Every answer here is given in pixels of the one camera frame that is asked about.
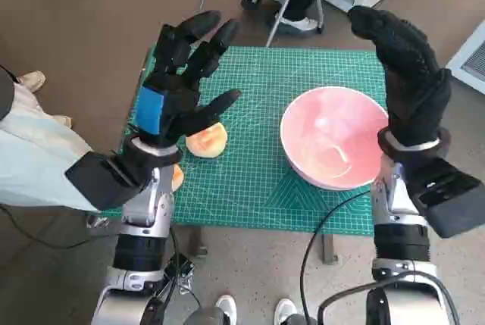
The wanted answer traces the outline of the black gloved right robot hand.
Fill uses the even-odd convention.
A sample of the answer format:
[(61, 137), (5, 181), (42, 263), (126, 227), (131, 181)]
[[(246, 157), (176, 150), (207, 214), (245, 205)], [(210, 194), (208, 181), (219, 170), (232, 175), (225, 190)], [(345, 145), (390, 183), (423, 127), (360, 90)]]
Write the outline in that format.
[(383, 65), (394, 139), (405, 147), (436, 141), (451, 96), (451, 73), (438, 64), (427, 35), (385, 10), (355, 6), (348, 17), (352, 33), (374, 44)]

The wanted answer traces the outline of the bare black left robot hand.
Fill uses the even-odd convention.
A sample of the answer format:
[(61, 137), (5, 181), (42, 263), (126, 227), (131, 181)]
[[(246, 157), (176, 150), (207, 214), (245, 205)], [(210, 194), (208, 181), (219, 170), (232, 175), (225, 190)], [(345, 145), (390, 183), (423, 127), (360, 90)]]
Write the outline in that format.
[(165, 24), (153, 56), (155, 65), (141, 85), (135, 110), (135, 127), (141, 142), (156, 148), (177, 143), (220, 120), (240, 97), (230, 89), (207, 105), (200, 105), (200, 83), (219, 67), (233, 42), (239, 23), (230, 19), (219, 26), (221, 13), (205, 11), (178, 25)]

